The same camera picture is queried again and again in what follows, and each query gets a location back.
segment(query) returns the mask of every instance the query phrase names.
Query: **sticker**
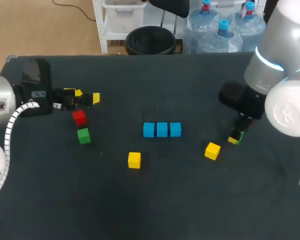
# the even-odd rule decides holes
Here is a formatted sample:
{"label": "sticker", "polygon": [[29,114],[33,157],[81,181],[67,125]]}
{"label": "sticker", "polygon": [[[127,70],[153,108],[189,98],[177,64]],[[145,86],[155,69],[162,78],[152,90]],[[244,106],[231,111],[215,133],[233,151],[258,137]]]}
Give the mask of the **sticker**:
{"label": "sticker", "polygon": [[45,98],[46,97],[46,91],[32,91],[31,97],[33,99],[35,98]]}
{"label": "sticker", "polygon": [[242,19],[245,18],[246,14],[247,14],[247,9],[246,9],[246,6],[244,6],[244,8],[242,9]]}

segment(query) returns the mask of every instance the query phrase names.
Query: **toy block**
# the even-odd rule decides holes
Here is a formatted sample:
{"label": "toy block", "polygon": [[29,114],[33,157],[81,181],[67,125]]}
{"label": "toy block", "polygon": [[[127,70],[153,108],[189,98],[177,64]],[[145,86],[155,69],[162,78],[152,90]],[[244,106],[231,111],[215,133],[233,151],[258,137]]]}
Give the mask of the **toy block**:
{"label": "toy block", "polygon": [[77,133],[78,133],[78,138],[79,138],[80,144],[89,144],[89,143],[91,143],[88,128],[80,129],[80,130],[77,131]]}
{"label": "toy block", "polygon": [[72,113],[72,116],[73,116],[73,119],[77,126],[81,126],[81,125],[84,125],[87,123],[86,114],[84,113],[84,111],[82,109],[80,109],[78,111],[74,111]]}
{"label": "toy block", "polygon": [[100,92],[95,92],[92,94],[92,105],[100,102]]}
{"label": "toy block", "polygon": [[181,137],[181,123],[171,122],[170,123],[170,137]]}
{"label": "toy block", "polygon": [[240,139],[239,139],[237,145],[239,145],[239,144],[241,143],[242,139],[244,138],[244,133],[245,133],[244,131],[242,131],[242,132],[240,133]]}
{"label": "toy block", "polygon": [[238,144],[238,140],[232,138],[232,137],[229,137],[228,138],[228,143],[231,143],[231,144]]}
{"label": "toy block", "polygon": [[144,138],[155,137],[155,124],[153,122],[145,122],[143,124],[143,137]]}
{"label": "toy block", "polygon": [[81,95],[83,95],[82,91],[80,89],[76,89],[75,92],[74,92],[74,95],[76,97],[80,97]]}
{"label": "toy block", "polygon": [[158,138],[168,137],[168,123],[167,122],[157,122],[156,123],[156,136]]}
{"label": "toy block", "polygon": [[219,155],[220,148],[219,145],[210,142],[205,150],[204,156],[215,161]]}
{"label": "toy block", "polygon": [[130,169],[139,169],[141,166],[141,153],[129,152],[128,166]]}

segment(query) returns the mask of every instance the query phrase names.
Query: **dark tablecloth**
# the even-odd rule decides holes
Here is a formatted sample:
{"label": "dark tablecloth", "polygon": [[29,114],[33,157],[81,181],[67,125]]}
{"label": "dark tablecloth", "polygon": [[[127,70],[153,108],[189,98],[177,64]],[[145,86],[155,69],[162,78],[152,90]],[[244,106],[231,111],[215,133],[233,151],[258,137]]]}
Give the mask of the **dark tablecloth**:
{"label": "dark tablecloth", "polygon": [[[17,120],[0,240],[300,240],[300,138],[264,116],[227,143],[237,113],[218,92],[244,81],[251,54],[44,58],[54,88],[100,92],[83,107],[92,143],[79,144],[71,111]],[[20,81],[25,59],[1,76]],[[182,137],[145,139],[147,121],[181,122]]]}

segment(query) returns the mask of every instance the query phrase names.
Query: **black stool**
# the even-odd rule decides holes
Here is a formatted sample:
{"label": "black stool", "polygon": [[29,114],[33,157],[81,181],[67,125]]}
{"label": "black stool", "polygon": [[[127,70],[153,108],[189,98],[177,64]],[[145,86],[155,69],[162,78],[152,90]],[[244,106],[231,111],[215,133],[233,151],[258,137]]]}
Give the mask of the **black stool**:
{"label": "black stool", "polygon": [[125,39],[125,50],[129,55],[170,55],[175,52],[177,15],[172,33],[162,27],[165,12],[162,14],[161,26],[143,26],[128,34]]}

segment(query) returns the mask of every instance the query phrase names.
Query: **blue bottle cap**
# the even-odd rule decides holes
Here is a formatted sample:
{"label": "blue bottle cap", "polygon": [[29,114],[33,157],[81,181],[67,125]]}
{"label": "blue bottle cap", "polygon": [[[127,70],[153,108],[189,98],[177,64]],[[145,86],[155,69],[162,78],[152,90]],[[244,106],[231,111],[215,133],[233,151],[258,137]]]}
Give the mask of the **blue bottle cap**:
{"label": "blue bottle cap", "polygon": [[251,10],[255,9],[255,3],[253,1],[247,1],[245,3],[245,8],[247,11],[251,11]]}
{"label": "blue bottle cap", "polygon": [[219,22],[219,29],[220,30],[228,30],[229,28],[229,21],[227,19],[222,19]]}

